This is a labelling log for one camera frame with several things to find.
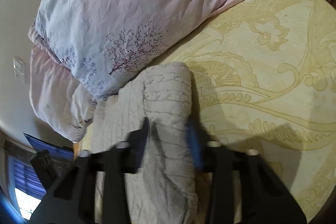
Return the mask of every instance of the pillowcase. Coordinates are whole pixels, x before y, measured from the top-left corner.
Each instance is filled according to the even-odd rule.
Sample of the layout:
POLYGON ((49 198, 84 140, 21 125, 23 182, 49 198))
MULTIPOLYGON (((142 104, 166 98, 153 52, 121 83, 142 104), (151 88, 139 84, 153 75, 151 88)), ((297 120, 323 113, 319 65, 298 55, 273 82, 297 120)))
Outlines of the pillowcase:
POLYGON ((35 29, 49 55, 105 99, 207 18, 240 1, 42 0, 35 29))
POLYGON ((86 132, 96 99, 70 70, 34 46, 30 60, 30 103, 35 115, 63 137, 78 142, 86 132))

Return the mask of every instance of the bed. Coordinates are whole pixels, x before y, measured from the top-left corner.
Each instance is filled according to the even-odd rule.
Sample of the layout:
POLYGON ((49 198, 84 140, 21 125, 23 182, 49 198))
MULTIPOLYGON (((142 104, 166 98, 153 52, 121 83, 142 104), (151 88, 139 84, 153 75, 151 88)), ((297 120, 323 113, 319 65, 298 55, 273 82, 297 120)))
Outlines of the bed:
MULTIPOLYGON (((151 65, 173 61, 192 71, 193 107, 212 138, 258 150, 312 220, 336 185, 336 10, 245 0, 151 65)), ((89 126, 77 150, 94 136, 89 126)))

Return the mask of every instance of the window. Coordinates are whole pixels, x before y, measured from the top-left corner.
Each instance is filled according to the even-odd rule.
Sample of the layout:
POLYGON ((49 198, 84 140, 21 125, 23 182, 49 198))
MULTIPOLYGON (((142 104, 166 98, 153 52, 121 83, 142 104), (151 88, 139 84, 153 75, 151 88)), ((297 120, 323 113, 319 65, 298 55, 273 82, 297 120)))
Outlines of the window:
POLYGON ((41 200, 27 195, 23 191, 15 188, 16 200, 19 205, 20 212, 23 218, 30 220, 32 213, 40 204, 41 200))

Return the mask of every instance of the tree print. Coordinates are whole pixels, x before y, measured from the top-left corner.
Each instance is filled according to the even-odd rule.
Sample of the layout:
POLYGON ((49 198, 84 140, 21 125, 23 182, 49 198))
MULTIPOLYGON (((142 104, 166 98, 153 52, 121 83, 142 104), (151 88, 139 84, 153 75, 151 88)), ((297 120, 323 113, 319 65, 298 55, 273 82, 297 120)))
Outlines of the tree print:
POLYGON ((122 30, 118 37, 112 33, 106 36, 108 46, 105 46, 105 57, 112 60, 114 66, 109 72, 123 69, 129 73, 137 73, 155 57, 167 49, 162 42, 160 32, 155 32, 156 26, 151 21, 146 25, 138 25, 135 32, 122 30))

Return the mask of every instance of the gray cloth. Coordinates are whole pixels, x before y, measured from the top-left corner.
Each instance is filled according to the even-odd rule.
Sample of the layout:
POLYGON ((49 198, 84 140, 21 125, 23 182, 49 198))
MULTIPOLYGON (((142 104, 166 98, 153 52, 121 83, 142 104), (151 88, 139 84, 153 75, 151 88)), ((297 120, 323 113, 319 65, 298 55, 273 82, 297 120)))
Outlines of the gray cloth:
MULTIPOLYGON (((97 107, 91 139, 93 153, 124 140, 128 132, 142 126, 144 117, 150 120, 142 168, 136 175, 125 176, 133 224, 196 221, 195 173, 184 133, 191 104, 190 71, 183 63, 175 62, 149 67, 117 96, 97 107)), ((97 183, 102 192, 102 175, 97 183)), ((100 203, 96 204, 100 215, 100 203)))

